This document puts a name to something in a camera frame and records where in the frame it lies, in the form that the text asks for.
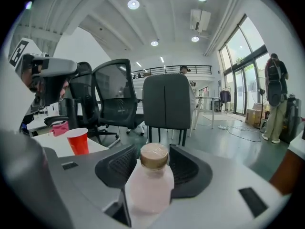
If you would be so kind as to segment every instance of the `white ceiling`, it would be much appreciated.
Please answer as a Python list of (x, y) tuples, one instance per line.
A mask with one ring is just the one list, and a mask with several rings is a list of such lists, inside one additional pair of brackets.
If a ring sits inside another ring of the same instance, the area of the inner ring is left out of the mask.
[[(146, 68), (153, 67), (154, 60), (163, 55), (172, 59), (166, 65), (194, 58), (200, 62), (229, 2), (138, 0), (140, 7), (131, 10), (128, 1), (34, 0), (32, 10), (24, 12), (14, 33), (11, 51), (22, 37), (30, 37), (52, 56), (61, 35), (80, 26), (95, 37), (112, 59), (128, 58), (133, 64), (142, 60), (149, 65)], [(196, 43), (191, 42), (198, 34), (190, 30), (191, 9), (211, 13), (208, 29)], [(154, 40), (159, 40), (157, 47), (150, 44)]]

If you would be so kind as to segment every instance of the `balcony railing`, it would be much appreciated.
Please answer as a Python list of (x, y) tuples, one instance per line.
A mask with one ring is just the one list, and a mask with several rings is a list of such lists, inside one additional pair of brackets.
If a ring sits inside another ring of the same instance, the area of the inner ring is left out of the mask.
[[(172, 65), (166, 67), (142, 69), (139, 71), (134, 71), (132, 73), (132, 77), (133, 79), (138, 79), (156, 74), (179, 73), (181, 66), (182, 65)], [(191, 70), (190, 72), (188, 72), (188, 74), (212, 74), (210, 65), (187, 65), (187, 68)]]

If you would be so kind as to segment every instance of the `gold bottle cap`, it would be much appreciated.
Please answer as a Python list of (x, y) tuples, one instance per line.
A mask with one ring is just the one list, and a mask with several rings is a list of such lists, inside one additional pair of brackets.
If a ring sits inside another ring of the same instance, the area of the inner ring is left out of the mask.
[(160, 143), (148, 143), (141, 148), (141, 164), (146, 168), (161, 169), (167, 158), (167, 148)]

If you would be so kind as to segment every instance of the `red cup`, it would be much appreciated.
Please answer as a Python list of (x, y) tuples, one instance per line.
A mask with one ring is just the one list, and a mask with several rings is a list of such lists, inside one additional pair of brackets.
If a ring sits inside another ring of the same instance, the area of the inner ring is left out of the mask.
[(70, 146), (75, 155), (85, 155), (89, 153), (86, 128), (76, 128), (65, 133)]

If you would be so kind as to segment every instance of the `air conditioner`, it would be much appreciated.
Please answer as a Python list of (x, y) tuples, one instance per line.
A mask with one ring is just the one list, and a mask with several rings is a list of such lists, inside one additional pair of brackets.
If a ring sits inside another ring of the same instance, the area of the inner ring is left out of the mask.
[(211, 13), (203, 10), (191, 10), (190, 29), (201, 33), (208, 28)]

